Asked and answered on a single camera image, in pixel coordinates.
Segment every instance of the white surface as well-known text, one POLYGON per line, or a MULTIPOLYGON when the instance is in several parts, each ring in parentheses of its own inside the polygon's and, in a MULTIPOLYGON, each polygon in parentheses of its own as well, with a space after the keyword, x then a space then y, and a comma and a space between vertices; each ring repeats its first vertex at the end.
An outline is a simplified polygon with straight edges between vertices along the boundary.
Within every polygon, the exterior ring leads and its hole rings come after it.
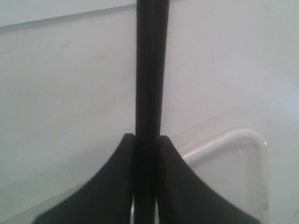
POLYGON ((218 194, 268 223, 267 153, 257 132, 230 131, 194 148, 184 160, 218 194))
MULTIPOLYGON (((171 4, 162 133, 269 146, 270 224, 298 224, 297 0, 171 4)), ((134 132, 135 7, 0 28, 0 220, 83 183, 134 132)))
POLYGON ((0 27, 135 3, 136 0, 1 0, 0 27))

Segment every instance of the black plastic piece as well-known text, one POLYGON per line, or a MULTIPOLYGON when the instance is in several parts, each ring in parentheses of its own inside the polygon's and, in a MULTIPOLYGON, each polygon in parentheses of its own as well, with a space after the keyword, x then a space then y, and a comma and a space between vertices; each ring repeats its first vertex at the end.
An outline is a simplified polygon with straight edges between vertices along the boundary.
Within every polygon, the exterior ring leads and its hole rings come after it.
POLYGON ((125 134, 103 168, 33 224, 130 224, 135 136, 125 134))
POLYGON ((153 224, 169 0, 137 1, 134 223, 153 224))
POLYGON ((211 190, 162 136, 157 202, 160 224, 260 224, 211 190))

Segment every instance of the clear plastic object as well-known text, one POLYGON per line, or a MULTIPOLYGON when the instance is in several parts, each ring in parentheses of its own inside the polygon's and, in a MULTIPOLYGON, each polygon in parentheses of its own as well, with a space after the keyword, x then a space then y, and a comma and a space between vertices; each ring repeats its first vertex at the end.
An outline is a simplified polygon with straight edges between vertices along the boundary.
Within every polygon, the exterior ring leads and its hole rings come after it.
POLYGON ((213 190, 268 224, 267 143, 237 129, 189 150, 184 160, 213 190))

